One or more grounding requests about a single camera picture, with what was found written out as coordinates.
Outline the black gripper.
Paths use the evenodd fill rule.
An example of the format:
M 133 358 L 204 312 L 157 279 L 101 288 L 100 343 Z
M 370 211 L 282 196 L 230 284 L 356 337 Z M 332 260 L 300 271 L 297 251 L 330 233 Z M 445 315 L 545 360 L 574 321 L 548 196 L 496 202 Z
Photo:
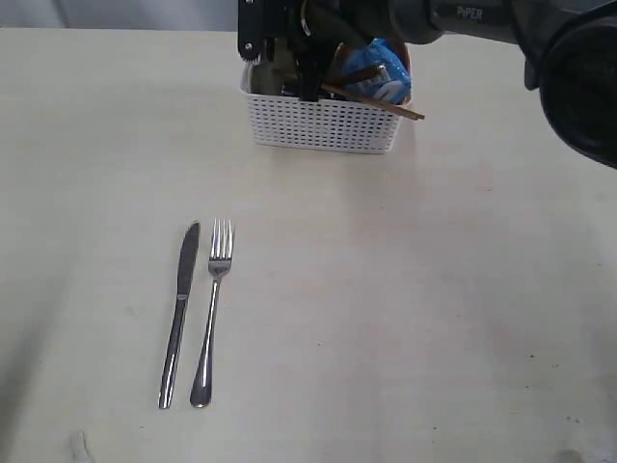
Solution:
M 343 5 L 342 1 L 239 1 L 238 53 L 247 63 L 267 60 L 271 77 L 296 74 L 299 98 L 317 101 L 337 47 L 342 43 L 364 47 L 370 42 Z

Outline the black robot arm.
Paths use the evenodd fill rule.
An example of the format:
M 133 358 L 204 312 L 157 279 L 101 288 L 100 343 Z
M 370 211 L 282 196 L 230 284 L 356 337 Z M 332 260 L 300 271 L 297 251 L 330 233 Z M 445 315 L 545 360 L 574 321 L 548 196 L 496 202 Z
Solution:
M 445 34 L 515 44 L 525 87 L 571 149 L 616 165 L 616 4 L 613 1 L 240 1 L 237 50 L 273 61 L 281 43 L 299 96 L 315 101 L 343 44 L 432 43 Z

